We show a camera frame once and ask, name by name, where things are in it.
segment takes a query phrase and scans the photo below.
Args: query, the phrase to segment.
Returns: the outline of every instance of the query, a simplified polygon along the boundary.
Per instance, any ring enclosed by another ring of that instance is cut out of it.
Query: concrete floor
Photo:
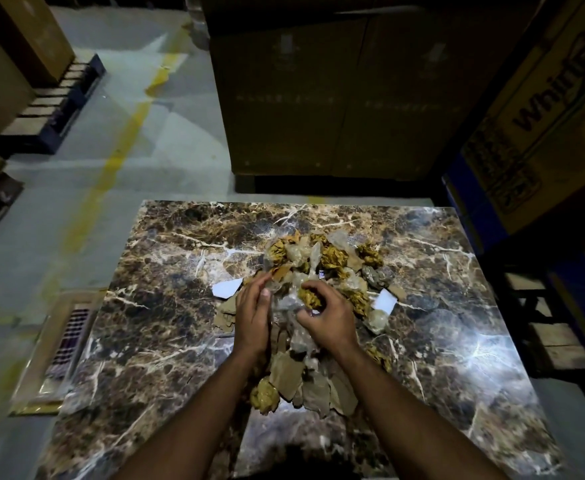
[[[210,57],[176,11],[55,8],[77,52],[108,74],[54,156],[15,155],[24,193],[0,222],[0,479],[31,478],[53,419],[5,418],[8,400],[62,289],[108,285],[144,199],[430,205],[428,200],[309,198],[234,191]],[[585,479],[585,399],[535,381],[553,434]]]

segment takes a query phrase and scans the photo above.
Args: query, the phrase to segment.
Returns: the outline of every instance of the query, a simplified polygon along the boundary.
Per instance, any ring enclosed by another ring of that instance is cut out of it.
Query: person's right hand
[[[297,320],[311,337],[333,356],[349,353],[359,348],[355,331],[355,315],[350,302],[328,283],[311,280],[302,288],[312,288],[326,300],[326,309],[321,315],[310,316],[306,310],[297,313]]]

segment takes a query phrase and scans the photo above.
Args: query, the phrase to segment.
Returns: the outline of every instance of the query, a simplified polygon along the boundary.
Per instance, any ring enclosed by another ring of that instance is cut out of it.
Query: brown marble surface
[[[374,337],[393,375],[509,472],[556,471],[561,454],[453,209],[147,201],[40,459],[38,479],[101,479],[191,397],[232,350],[212,326],[213,283],[252,275],[275,235],[343,229],[382,245],[407,292]],[[240,407],[210,476],[291,458],[394,476],[361,413],[326,419],[281,402]]]

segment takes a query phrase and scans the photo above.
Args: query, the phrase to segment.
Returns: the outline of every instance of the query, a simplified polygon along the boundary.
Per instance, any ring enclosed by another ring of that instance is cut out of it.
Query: yellow floor marking
[[[155,73],[150,86],[145,90],[150,98],[137,104],[135,111],[121,131],[114,150],[105,162],[99,178],[81,202],[74,218],[71,219],[72,224],[65,229],[59,256],[49,268],[41,284],[40,298],[47,304],[50,304],[59,292],[61,281],[70,266],[70,258],[83,249],[88,235],[94,229],[101,213],[104,197],[116,182],[117,173],[123,166],[137,136],[139,136],[144,121],[148,117],[156,89],[168,80],[177,61],[184,54],[183,50],[180,49],[187,42],[189,42],[188,31],[180,27],[169,43],[168,53],[164,55],[159,70]]]
[[[308,203],[314,203],[314,204],[326,203],[326,198],[309,195],[308,196]]]

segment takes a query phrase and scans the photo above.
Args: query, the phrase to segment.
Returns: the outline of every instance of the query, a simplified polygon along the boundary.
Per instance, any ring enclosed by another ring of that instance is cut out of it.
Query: person
[[[232,353],[114,479],[194,480],[206,475],[242,389],[269,343],[271,294],[264,286],[270,278],[270,274],[261,274],[239,292]],[[465,435],[417,400],[361,349],[352,307],[338,291],[323,281],[308,281],[303,286],[319,293],[326,308],[315,317],[300,311],[299,323],[348,376],[402,480],[508,478]]]

